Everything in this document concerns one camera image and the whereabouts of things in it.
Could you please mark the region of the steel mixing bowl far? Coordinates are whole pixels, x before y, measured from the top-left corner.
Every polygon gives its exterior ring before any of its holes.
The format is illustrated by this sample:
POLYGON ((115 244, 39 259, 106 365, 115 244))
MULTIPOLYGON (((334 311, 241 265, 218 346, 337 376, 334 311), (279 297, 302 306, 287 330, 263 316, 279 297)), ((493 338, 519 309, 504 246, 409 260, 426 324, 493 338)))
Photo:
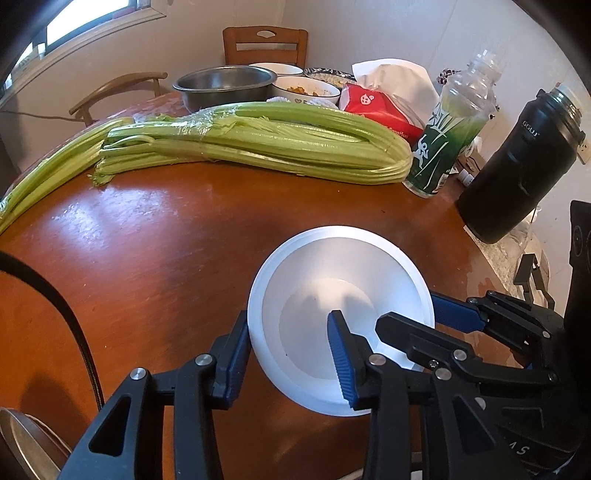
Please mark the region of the steel mixing bowl far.
POLYGON ((198 70, 180 77, 173 88, 191 113, 217 105, 265 101, 276 73, 269 69, 229 65, 198 70))

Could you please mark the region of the black bracket on paper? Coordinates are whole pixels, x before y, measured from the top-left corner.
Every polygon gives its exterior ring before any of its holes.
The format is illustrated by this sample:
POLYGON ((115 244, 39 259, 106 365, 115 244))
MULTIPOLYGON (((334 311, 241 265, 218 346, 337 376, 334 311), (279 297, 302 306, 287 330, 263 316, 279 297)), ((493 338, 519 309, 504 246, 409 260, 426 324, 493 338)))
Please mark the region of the black bracket on paper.
POLYGON ((513 280, 515 286, 521 287, 524 301, 530 305, 534 304, 534 293, 531 285, 539 291, 546 301, 547 308, 555 310, 555 300, 547 290, 542 276, 542 271, 534 253, 525 253, 521 256, 513 280))

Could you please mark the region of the wrapped celery bunch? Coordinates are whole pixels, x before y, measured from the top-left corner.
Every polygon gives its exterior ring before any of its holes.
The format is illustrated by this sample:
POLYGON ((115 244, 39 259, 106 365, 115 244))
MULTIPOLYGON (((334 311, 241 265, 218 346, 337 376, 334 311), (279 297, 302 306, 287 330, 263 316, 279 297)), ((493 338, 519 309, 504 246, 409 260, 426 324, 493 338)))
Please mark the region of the wrapped celery bunch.
POLYGON ((209 107, 113 128, 91 176, 197 161, 223 161, 358 185, 402 182, 409 143, 393 130, 335 108, 290 101, 209 107))

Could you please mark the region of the white ceramic bowl behind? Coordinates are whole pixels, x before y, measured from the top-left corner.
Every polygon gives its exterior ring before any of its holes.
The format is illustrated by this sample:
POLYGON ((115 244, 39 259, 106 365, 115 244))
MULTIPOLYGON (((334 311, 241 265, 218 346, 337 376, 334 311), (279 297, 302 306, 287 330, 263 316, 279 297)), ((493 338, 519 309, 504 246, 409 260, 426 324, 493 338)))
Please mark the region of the white ceramic bowl behind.
POLYGON ((304 70, 296 65, 276 63, 276 62, 260 62, 252 63, 252 67, 259 67, 266 70, 270 70, 277 77, 281 76, 301 76, 304 74, 304 70))

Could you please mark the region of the window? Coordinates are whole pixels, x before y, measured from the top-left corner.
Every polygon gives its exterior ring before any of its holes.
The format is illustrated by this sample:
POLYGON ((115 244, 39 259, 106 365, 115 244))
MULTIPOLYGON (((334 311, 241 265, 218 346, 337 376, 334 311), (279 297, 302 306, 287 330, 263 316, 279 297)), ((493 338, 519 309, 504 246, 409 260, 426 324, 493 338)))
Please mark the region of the window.
POLYGON ((128 26, 164 18, 163 1, 70 1, 51 21, 47 21, 33 36, 21 56, 7 74, 1 75, 1 96, 31 62, 93 29, 107 33, 128 26))

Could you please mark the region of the black thermos flask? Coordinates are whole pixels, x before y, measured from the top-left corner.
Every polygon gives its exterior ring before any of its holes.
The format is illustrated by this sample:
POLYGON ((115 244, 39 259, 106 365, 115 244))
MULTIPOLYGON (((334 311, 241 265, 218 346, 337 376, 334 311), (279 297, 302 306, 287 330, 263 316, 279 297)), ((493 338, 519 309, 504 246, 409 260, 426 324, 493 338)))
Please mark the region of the black thermos flask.
POLYGON ((468 229, 484 243, 516 227, 568 172, 585 139, 581 105, 564 84, 540 90, 510 134, 456 202, 468 229))

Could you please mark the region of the long celery bunch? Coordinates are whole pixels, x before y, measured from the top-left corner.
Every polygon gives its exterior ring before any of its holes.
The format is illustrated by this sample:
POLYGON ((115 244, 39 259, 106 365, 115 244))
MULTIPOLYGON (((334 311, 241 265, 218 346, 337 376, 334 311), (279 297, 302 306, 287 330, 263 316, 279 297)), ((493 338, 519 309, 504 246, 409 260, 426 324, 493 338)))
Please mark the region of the long celery bunch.
POLYGON ((108 133, 133 123, 130 117, 115 118, 93 127, 42 159, 1 200, 1 232, 24 212, 69 180, 94 166, 108 133))

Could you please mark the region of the patterned ceramic plate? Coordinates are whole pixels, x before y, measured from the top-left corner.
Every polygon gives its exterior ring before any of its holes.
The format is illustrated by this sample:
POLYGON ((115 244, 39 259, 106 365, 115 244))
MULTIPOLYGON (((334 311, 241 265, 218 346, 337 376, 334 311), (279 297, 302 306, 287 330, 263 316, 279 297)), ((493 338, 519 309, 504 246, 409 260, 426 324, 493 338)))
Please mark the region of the patterned ceramic plate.
POLYGON ((329 68, 305 68, 304 76, 328 83, 339 90, 348 84, 355 84, 356 78, 352 73, 329 68))

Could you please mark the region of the wooden chair with backrest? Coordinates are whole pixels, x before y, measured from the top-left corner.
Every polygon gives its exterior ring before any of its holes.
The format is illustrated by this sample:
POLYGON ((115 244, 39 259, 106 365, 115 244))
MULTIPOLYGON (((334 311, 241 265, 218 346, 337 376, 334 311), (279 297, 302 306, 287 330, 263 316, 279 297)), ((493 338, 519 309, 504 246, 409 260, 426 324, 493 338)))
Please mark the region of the wooden chair with backrest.
POLYGON ((226 27, 222 30, 226 65, 283 63, 304 69, 308 31, 277 26, 226 27))

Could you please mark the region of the white ceramic food bowl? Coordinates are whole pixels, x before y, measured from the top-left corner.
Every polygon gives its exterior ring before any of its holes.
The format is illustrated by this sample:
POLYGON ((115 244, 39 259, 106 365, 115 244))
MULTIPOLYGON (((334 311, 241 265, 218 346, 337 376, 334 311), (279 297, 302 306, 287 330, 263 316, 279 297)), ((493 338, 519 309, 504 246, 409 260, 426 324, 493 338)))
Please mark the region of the white ceramic food bowl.
POLYGON ((273 82, 273 95, 297 103, 326 100, 338 104, 341 90, 321 80, 304 76, 280 76, 273 82))

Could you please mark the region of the shallow steel round pan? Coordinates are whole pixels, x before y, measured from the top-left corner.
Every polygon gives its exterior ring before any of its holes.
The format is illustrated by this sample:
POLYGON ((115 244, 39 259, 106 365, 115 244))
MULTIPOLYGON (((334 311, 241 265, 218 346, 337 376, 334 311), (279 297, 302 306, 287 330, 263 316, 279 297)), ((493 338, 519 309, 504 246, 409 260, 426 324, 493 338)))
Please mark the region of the shallow steel round pan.
POLYGON ((57 479, 71 448, 34 416, 1 408, 1 478, 57 479))

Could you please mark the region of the green label plastic bottle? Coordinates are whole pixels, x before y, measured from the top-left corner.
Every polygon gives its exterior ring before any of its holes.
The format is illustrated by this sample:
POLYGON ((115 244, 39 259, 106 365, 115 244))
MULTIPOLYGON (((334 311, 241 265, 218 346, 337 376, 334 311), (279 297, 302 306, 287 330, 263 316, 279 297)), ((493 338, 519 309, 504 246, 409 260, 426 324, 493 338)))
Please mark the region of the green label plastic bottle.
POLYGON ((428 198, 445 184, 460 154, 497 112, 494 86, 502 76, 499 55, 485 49, 448 77, 413 152, 404 185, 428 198))

